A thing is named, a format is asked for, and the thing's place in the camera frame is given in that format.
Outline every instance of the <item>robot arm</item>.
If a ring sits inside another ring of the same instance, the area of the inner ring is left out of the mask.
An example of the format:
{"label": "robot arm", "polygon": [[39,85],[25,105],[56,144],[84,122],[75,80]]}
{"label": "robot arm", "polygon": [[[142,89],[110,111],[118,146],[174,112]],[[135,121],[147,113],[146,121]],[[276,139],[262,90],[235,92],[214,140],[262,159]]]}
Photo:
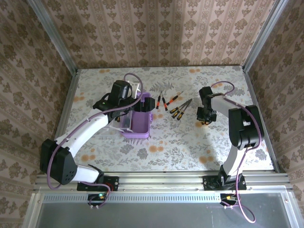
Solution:
{"label": "robot arm", "polygon": [[128,96],[129,90],[132,94],[130,83],[117,80],[111,92],[96,102],[89,114],[73,129],[54,141],[45,140],[41,148],[40,169],[63,185],[71,181],[103,183],[104,173],[101,170],[92,165],[90,167],[76,165],[74,157],[97,131],[115,118],[129,111],[149,112],[154,109],[153,98],[146,97],[144,102],[136,102],[137,99],[132,98],[132,95]]}
{"label": "robot arm", "polygon": [[[197,111],[197,119],[199,121],[206,124],[215,122],[217,112],[228,117],[229,138],[232,146],[227,160],[220,167],[220,172],[215,180],[215,185],[220,184],[221,187],[224,187],[235,182],[237,172],[242,173],[239,165],[246,149],[258,145],[258,132],[253,119],[243,109],[239,108],[236,103],[226,99],[223,94],[214,94],[210,87],[203,87],[200,89],[199,95],[203,104],[203,107],[199,107]],[[264,131],[258,108],[255,105],[249,105],[246,106],[246,109],[255,118],[263,139]]]}

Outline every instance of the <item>floral tablecloth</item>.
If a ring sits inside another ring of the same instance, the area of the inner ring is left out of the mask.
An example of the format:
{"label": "floral tablecloth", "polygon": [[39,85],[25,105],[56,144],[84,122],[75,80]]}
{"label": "floral tablecloth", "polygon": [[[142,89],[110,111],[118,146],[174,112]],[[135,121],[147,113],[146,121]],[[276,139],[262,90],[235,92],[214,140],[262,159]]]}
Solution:
{"label": "floral tablecloth", "polygon": [[[122,80],[126,73],[135,73],[144,84],[145,91],[157,99],[162,90],[167,101],[184,91],[169,105],[169,110],[193,98],[180,121],[166,112],[163,104],[154,109],[150,137],[126,139],[122,135],[104,137],[95,134],[78,152],[79,164],[91,164],[103,171],[197,171],[218,170],[226,160],[230,140],[228,119],[218,114],[217,121],[203,126],[196,120],[197,108],[201,106],[199,90],[203,86],[227,80],[236,86],[229,94],[232,100],[244,105],[252,104],[248,87],[240,66],[198,67],[143,67],[83,69],[71,108],[67,130],[88,114],[94,102],[111,91],[115,80]],[[130,81],[136,78],[129,76]],[[218,84],[214,92],[231,89],[230,85]],[[273,165],[265,142],[247,155],[245,170],[272,170]]]}

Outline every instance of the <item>purple container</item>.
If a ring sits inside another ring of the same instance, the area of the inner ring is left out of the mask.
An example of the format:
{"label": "purple container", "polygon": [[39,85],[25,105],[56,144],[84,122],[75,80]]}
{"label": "purple container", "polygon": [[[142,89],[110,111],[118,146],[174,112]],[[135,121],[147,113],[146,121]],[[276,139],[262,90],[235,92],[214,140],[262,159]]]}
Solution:
{"label": "purple container", "polygon": [[[145,97],[151,97],[150,93],[144,92],[141,101],[144,102]],[[133,132],[124,132],[122,135],[128,139],[145,139],[150,134],[150,122],[152,121],[151,112],[140,113],[132,112],[131,130]]]}

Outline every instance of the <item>brown damask wallpaper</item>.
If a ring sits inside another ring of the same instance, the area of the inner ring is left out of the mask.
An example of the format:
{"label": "brown damask wallpaper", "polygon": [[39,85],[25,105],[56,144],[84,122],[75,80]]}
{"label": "brown damask wallpaper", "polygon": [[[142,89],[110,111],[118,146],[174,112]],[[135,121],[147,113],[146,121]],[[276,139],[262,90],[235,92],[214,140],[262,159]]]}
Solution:
{"label": "brown damask wallpaper", "polygon": [[289,0],[249,75],[304,215],[304,1]]}
{"label": "brown damask wallpaper", "polygon": [[70,79],[26,1],[0,0],[0,227],[21,227]]}
{"label": "brown damask wallpaper", "polygon": [[78,68],[241,65],[274,0],[43,0]]}

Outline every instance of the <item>orange-handled screwdriver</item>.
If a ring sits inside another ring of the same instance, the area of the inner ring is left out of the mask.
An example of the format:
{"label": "orange-handled screwdriver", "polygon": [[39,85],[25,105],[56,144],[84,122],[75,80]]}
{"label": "orange-handled screwdriver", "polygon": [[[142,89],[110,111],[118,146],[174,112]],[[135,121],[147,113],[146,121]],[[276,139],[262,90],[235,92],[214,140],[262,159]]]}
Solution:
{"label": "orange-handled screwdriver", "polygon": [[167,111],[168,108],[167,108],[167,104],[166,104],[165,98],[162,95],[162,91],[161,91],[161,96],[162,96],[163,105],[165,106],[165,110]]}
{"label": "orange-handled screwdriver", "polygon": [[156,105],[156,109],[158,109],[158,108],[159,108],[159,106],[160,106],[160,101],[161,101],[161,92],[162,92],[162,91],[160,91],[160,95],[158,96],[158,99],[157,99],[157,105]]}
{"label": "orange-handled screwdriver", "polygon": [[175,101],[177,98],[179,97],[179,95],[176,95],[175,97],[173,97],[168,103],[167,103],[167,105],[169,105],[169,104],[171,104],[173,101]]}

